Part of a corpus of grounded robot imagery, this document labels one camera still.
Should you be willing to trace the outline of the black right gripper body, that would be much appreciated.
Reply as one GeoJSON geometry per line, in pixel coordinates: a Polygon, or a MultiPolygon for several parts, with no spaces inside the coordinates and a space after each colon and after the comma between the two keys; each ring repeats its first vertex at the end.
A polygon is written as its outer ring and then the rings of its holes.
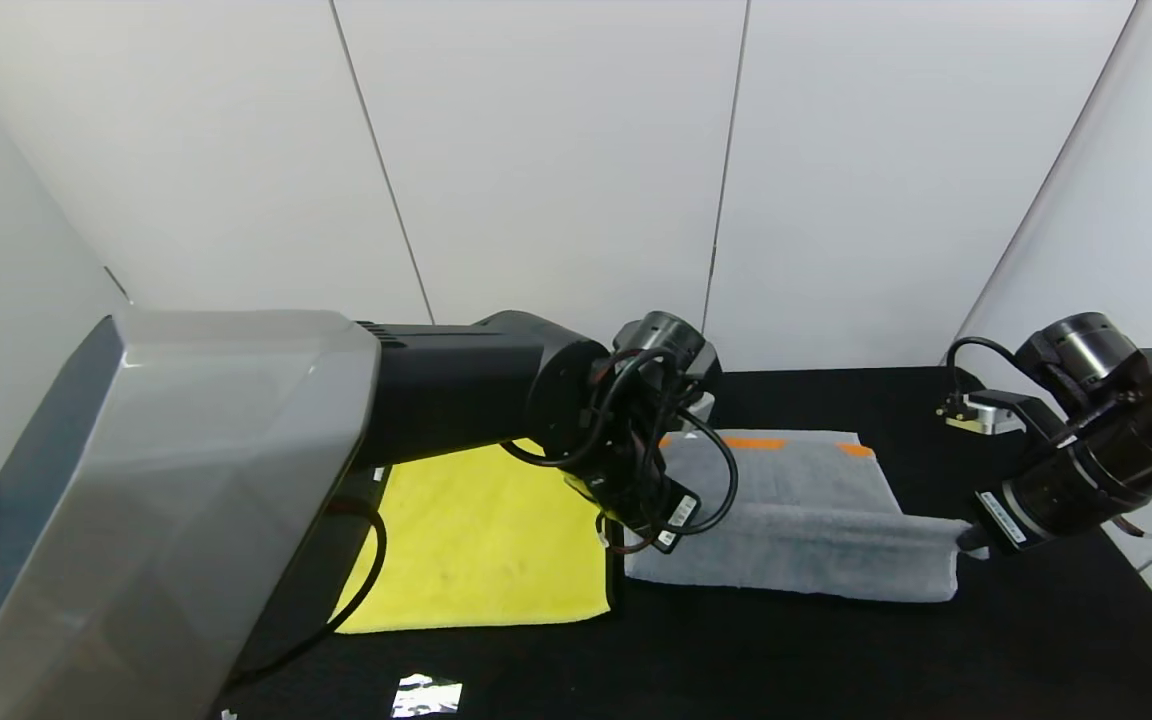
{"type": "Polygon", "coordinates": [[[1074,444],[975,492],[972,509],[996,547],[1026,552],[1111,520],[1108,479],[1091,452],[1074,444]]]}

